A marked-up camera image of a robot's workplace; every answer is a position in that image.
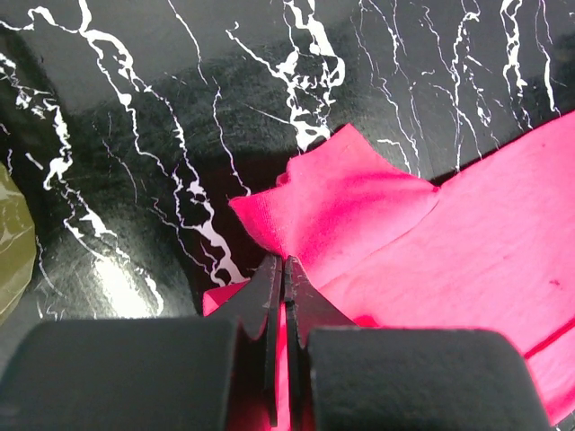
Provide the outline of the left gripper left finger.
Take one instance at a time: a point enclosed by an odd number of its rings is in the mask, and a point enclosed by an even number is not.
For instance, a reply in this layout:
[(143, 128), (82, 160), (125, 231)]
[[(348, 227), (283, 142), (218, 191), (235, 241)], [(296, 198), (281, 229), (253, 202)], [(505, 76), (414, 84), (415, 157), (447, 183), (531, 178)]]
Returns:
[(230, 427), (278, 424), (278, 342), (283, 261), (264, 258), (251, 280), (210, 314), (238, 325), (229, 394)]

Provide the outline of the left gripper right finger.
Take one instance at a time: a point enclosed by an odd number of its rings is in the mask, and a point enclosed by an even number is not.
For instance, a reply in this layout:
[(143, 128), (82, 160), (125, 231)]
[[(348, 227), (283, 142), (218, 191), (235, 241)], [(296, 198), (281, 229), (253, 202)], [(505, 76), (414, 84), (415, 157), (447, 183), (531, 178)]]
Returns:
[(351, 327), (354, 322), (313, 287), (298, 258), (287, 258), (283, 285), (290, 424), (293, 430), (314, 430), (308, 336), (316, 328)]

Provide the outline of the magenta t shirt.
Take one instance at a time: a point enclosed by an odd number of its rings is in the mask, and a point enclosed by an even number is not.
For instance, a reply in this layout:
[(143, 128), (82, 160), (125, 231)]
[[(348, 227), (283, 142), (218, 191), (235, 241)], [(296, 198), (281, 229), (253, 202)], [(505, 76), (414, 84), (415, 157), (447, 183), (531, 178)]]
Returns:
[(572, 115), (439, 186), (346, 125), (230, 207), (354, 322), (495, 330), (527, 361), (550, 421), (573, 411)]

